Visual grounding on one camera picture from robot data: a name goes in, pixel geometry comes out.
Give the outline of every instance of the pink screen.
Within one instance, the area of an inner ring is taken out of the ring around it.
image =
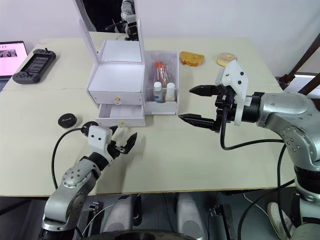
[[[0,76],[13,75],[26,57],[23,43],[0,44]]]

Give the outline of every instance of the black lid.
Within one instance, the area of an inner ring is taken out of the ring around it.
[[[58,120],[59,126],[61,126],[64,129],[71,128],[76,124],[76,122],[77,122],[77,118],[72,113],[66,113],[62,115]]]

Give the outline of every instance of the table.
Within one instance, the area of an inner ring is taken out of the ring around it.
[[[115,40],[118,33],[105,33]],[[101,37],[93,34],[99,46]],[[215,98],[188,92],[196,85],[214,84],[221,66],[215,63],[221,52],[231,52],[249,77],[247,94],[281,91],[275,78],[246,38],[146,38],[146,50],[189,51],[205,55],[198,67],[180,65],[179,113],[216,117]],[[73,113],[85,123],[98,109],[85,92],[93,60],[80,38],[41,40],[36,48],[48,48],[57,60],[38,84],[20,85],[12,79],[0,93],[0,196],[49,196],[54,191],[51,156],[65,130],[58,118]],[[137,132],[130,154],[107,167],[91,195],[271,188],[277,185],[277,160],[282,144],[261,143],[231,151],[220,147],[220,136],[193,127],[176,115],[147,115],[146,127],[119,128],[117,144]],[[226,144],[278,138],[254,123],[226,129]],[[82,156],[88,156],[87,138],[72,132],[63,139],[55,158],[57,181]],[[281,179],[295,176],[285,153]]]

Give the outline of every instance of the bread slice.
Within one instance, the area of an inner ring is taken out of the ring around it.
[[[187,51],[180,52],[180,61],[183,65],[187,64],[191,67],[196,67],[199,66],[204,61],[204,59],[205,56],[201,54]]]

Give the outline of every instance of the bottle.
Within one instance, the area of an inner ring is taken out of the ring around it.
[[[174,102],[176,100],[175,97],[175,84],[169,82],[166,85],[166,94],[165,94],[165,101],[166,102]]]
[[[153,96],[154,96],[154,100],[157,103],[162,103],[162,84],[159,81],[156,81],[153,84]]]

